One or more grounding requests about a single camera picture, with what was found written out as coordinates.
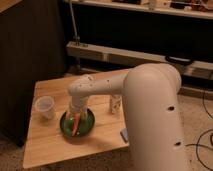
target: floor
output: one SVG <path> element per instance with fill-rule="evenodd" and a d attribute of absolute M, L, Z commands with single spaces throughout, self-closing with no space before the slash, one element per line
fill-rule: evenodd
<path fill-rule="evenodd" d="M 213 120 L 206 114 L 202 99 L 179 96 L 180 114 L 184 128 L 186 144 L 196 143 L 199 135 L 213 128 Z M 206 106 L 213 113 L 213 101 L 206 100 Z M 208 136 L 204 136 L 202 144 L 209 145 Z M 187 155 L 192 171 L 207 171 L 197 160 L 195 147 L 187 147 Z M 25 171 L 22 168 L 24 147 L 19 148 L 0 135 L 0 171 Z M 213 153 L 211 150 L 200 149 L 201 159 L 213 168 Z M 102 154 L 64 161 L 49 166 L 27 169 L 26 171 L 130 171 L 133 170 L 129 148 L 110 151 Z"/>

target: small white object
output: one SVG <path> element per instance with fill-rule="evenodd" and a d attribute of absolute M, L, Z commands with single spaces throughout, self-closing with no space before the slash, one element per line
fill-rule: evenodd
<path fill-rule="evenodd" d="M 191 6 L 185 6 L 184 10 L 185 10 L 185 11 L 191 11 L 191 10 L 192 10 L 192 7 L 191 7 Z"/>
<path fill-rule="evenodd" d="M 46 119 L 55 117 L 54 99 L 51 96 L 42 96 L 35 102 L 35 110 L 42 114 Z"/>

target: wire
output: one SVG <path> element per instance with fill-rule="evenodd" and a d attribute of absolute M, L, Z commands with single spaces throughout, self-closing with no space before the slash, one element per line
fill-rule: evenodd
<path fill-rule="evenodd" d="M 211 143 L 211 145 L 213 147 L 213 133 L 210 135 L 210 143 Z"/>
<path fill-rule="evenodd" d="M 193 147 L 193 146 L 199 146 L 199 147 L 203 147 L 203 148 L 206 148 L 208 150 L 212 150 L 213 151 L 213 148 L 207 146 L 207 145 L 203 145 L 203 144 L 187 144 L 186 147 Z"/>
<path fill-rule="evenodd" d="M 199 153 L 198 153 L 198 147 L 199 147 L 199 143 L 200 143 L 201 138 L 202 138 L 204 135 L 206 135 L 206 134 L 208 134 L 209 132 L 212 132 L 212 131 L 213 131 L 213 129 L 209 129 L 209 130 L 203 132 L 203 133 L 200 135 L 200 137 L 198 138 L 197 145 L 196 145 L 196 156 L 197 156 L 198 161 L 203 165 L 203 167 L 205 167 L 206 169 L 208 169 L 208 170 L 210 170 L 210 171 L 213 171 L 213 169 L 210 168 L 210 167 L 208 167 L 208 166 L 201 160 L 201 158 L 200 158 L 200 156 L 199 156 Z"/>
<path fill-rule="evenodd" d="M 206 107 L 206 104 L 205 104 L 206 90 L 208 89 L 208 82 L 211 80 L 212 74 L 213 74 L 213 70 L 210 72 L 210 74 L 209 74 L 209 76 L 208 76 L 208 81 L 207 81 L 206 87 L 205 87 L 204 90 L 203 90 L 202 103 L 203 103 L 203 107 L 204 107 L 204 109 L 205 109 L 205 112 L 209 115 L 210 118 L 213 119 L 213 115 L 208 111 L 208 109 L 207 109 L 207 107 Z M 210 137 L 209 137 L 209 138 L 210 138 L 210 144 L 211 144 L 212 148 L 209 147 L 209 146 L 207 146 L 207 145 L 200 144 L 200 140 L 202 139 L 202 137 L 203 137 L 204 135 L 208 134 L 209 132 L 213 132 L 213 129 L 209 129 L 209 130 L 203 132 L 203 133 L 199 136 L 198 141 L 197 141 L 196 144 L 187 144 L 186 147 L 195 146 L 195 147 L 196 147 L 196 156 L 197 156 L 198 161 L 202 164 L 203 167 L 205 167 L 206 169 L 208 169 L 208 170 L 210 170 L 210 171 L 213 171 L 212 168 L 210 168 L 209 166 L 207 166 L 207 165 L 201 160 L 201 158 L 200 158 L 200 156 L 199 156 L 199 150 L 198 150 L 199 147 L 203 147 L 203 148 L 206 148 L 206 149 L 208 149 L 208 150 L 213 151 L 213 133 L 211 133 L 211 134 L 210 134 Z"/>

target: green bowl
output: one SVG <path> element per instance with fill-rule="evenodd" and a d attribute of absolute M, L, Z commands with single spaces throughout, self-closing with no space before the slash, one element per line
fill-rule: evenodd
<path fill-rule="evenodd" d="M 82 137 L 87 135 L 92 130 L 95 123 L 95 116 L 90 109 L 87 109 L 87 114 L 88 114 L 88 117 L 86 120 L 80 119 L 78 130 L 76 134 L 73 136 L 72 129 L 74 125 L 74 118 L 71 117 L 69 119 L 66 119 L 66 112 L 65 112 L 60 119 L 60 128 L 63 135 L 68 138 Z"/>

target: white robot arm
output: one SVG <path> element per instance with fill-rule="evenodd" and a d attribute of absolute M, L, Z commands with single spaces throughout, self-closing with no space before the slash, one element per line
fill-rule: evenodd
<path fill-rule="evenodd" d="M 121 94 L 130 151 L 137 171 L 189 171 L 179 116 L 178 71 L 168 64 L 144 64 L 128 74 L 76 82 L 69 87 L 72 110 L 89 95 Z"/>

